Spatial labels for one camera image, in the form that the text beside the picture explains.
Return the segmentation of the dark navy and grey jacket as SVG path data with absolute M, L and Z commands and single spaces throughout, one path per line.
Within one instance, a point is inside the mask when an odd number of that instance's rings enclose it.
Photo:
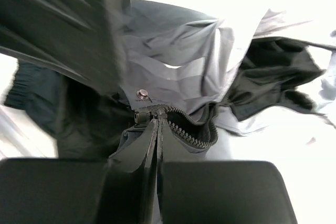
M 19 157 L 105 160 L 153 119 L 202 159 L 304 156 L 335 141 L 335 0 L 130 0 L 123 81 L 99 93 L 1 53 Z

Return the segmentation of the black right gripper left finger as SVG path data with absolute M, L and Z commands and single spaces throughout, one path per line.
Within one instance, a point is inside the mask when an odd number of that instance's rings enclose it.
M 159 121 L 106 161 L 1 161 L 1 223 L 158 223 Z

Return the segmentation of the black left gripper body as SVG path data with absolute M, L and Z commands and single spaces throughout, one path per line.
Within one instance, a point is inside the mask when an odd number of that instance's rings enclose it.
M 130 0 L 1 0 L 1 53 L 115 93 L 126 53 Z

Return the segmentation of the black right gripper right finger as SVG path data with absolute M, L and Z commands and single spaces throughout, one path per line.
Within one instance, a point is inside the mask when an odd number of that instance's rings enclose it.
M 164 223 L 296 223 L 279 170 L 266 161 L 202 161 L 174 137 L 165 119 L 162 151 Z

